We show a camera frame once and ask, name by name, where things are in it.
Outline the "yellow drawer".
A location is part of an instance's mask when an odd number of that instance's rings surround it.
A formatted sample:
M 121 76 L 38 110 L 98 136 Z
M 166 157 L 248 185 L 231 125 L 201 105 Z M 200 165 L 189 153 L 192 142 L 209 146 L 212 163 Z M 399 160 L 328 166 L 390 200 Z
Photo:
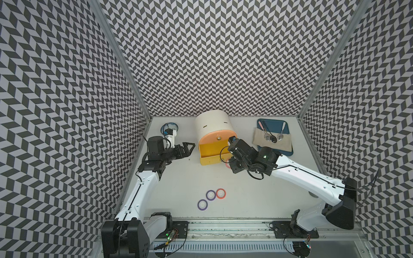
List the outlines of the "yellow drawer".
M 223 161 L 228 162 L 232 154 L 228 151 L 226 141 L 211 144 L 202 144 L 199 146 L 200 163 L 203 166 L 217 164 Z

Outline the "white round drawer cabinet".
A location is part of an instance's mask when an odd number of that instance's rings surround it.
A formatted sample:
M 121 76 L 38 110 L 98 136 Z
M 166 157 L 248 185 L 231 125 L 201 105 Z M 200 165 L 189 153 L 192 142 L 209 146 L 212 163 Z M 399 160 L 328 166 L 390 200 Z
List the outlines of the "white round drawer cabinet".
M 222 110 L 210 110 L 198 115 L 195 119 L 195 131 L 198 140 L 207 133 L 219 130 L 235 131 L 228 114 Z

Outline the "orange top drawer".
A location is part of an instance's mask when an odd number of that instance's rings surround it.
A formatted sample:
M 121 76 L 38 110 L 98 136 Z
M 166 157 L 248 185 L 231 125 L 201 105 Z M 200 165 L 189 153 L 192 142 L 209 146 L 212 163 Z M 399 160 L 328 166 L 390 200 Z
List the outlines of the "orange top drawer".
M 200 138 L 199 145 L 213 144 L 216 142 L 225 142 L 228 141 L 231 137 L 237 137 L 235 131 L 219 130 L 215 132 L 210 132 Z

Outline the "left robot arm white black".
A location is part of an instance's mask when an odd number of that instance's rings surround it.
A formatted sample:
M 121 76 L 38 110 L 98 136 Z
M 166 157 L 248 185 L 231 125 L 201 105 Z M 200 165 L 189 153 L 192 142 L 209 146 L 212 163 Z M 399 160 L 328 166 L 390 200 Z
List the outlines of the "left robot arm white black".
M 153 213 L 145 221 L 150 195 L 156 189 L 168 164 L 189 157 L 194 143 L 174 145 L 174 137 L 150 137 L 147 152 L 138 167 L 138 180 L 116 218 L 101 229 L 103 255 L 106 258 L 146 258 L 150 245 L 162 233 L 173 232 L 170 212 Z

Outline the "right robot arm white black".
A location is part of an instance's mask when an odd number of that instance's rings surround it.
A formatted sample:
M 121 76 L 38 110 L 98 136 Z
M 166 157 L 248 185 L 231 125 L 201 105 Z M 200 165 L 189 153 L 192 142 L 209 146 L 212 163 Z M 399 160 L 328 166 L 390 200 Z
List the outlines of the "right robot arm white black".
M 263 180 L 273 176 L 286 180 L 314 194 L 321 201 L 306 210 L 296 210 L 290 221 L 291 233 L 311 232 L 331 224 L 344 230 L 354 228 L 357 206 L 357 182 L 348 177 L 344 180 L 323 175 L 302 166 L 280 152 L 263 147 L 256 150 L 236 136 L 228 140 L 232 154 L 229 165 L 233 173 L 247 171 L 250 177 L 256 174 Z

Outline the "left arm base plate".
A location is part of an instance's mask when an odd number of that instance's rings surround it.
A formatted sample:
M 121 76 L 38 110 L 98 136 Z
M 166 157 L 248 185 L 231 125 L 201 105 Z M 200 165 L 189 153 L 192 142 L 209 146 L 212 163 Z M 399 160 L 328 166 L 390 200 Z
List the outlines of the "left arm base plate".
M 178 220 L 173 221 L 172 225 L 169 226 L 165 231 L 160 233 L 156 239 L 167 239 L 167 237 L 172 233 L 173 230 L 177 230 L 177 239 L 185 239 L 188 235 L 189 221 Z

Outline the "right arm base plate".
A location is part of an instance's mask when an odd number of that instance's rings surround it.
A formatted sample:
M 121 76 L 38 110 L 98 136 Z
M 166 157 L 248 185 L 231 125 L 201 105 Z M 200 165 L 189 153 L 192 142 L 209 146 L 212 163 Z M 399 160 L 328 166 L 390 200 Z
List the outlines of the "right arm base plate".
M 305 231 L 300 227 L 290 225 L 290 221 L 287 220 L 276 220 L 272 221 L 270 224 L 270 229 L 273 230 L 275 237 L 277 239 L 318 239 L 319 234 L 317 230 Z

